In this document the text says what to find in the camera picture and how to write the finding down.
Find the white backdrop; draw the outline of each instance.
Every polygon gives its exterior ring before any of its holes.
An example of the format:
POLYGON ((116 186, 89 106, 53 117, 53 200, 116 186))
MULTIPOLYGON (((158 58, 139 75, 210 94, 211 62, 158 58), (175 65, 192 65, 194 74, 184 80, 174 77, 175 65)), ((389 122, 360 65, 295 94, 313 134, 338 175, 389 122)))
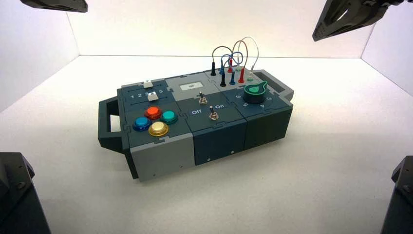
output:
POLYGON ((0 1, 0 112, 79 55, 67 16, 0 1))
POLYGON ((359 58, 371 26, 313 42, 325 0, 88 0, 68 13, 81 55, 208 56, 253 36, 267 57, 359 58))
POLYGON ((376 24, 363 59, 413 95, 413 4, 391 6, 376 24))

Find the green push button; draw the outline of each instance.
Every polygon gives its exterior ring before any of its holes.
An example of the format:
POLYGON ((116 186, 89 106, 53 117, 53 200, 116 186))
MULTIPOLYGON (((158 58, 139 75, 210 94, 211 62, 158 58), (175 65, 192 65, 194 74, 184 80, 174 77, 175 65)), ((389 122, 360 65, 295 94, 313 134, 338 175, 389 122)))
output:
POLYGON ((161 121, 166 124, 173 124, 178 120, 178 116, 173 111, 165 111, 161 116, 161 121))

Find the round arcade button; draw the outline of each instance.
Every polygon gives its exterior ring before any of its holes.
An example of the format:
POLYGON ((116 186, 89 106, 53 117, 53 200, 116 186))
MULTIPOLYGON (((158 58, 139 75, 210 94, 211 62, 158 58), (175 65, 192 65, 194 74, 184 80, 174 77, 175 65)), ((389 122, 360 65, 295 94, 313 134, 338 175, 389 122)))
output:
POLYGON ((161 116, 161 114, 162 114, 162 111, 156 106, 152 106, 148 108, 145 112, 145 116, 148 119, 157 119, 161 116))
POLYGON ((163 122, 155 122, 149 127, 149 134, 154 137, 160 137, 165 135, 169 131, 168 125, 163 122))
POLYGON ((173 111, 165 111, 161 116, 161 121, 166 124, 173 124, 178 120, 178 116, 173 111))
POLYGON ((148 118, 146 117, 139 117, 135 120, 135 122, 133 123, 132 127, 135 131, 146 131, 149 126, 150 126, 151 122, 148 118))

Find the black robotic arm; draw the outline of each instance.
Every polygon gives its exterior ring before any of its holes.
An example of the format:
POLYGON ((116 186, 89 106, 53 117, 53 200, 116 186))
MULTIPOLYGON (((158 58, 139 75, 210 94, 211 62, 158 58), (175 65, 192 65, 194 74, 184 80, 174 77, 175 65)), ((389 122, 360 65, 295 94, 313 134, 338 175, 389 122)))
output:
POLYGON ((318 41, 371 25, 383 17, 390 5, 402 2, 403 0, 327 0, 314 30, 313 40, 318 41))

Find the screw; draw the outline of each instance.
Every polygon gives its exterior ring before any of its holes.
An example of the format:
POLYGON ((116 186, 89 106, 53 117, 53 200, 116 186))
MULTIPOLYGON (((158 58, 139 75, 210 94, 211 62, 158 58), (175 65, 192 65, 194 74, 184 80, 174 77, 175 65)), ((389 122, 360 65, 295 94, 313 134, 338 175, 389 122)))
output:
POLYGON ((408 194, 412 193, 412 189, 409 185, 403 185, 403 190, 406 191, 408 194))
POLYGON ((26 183, 24 183, 24 182, 20 182, 16 185, 16 188, 18 190, 23 189, 24 187, 26 187, 26 183))

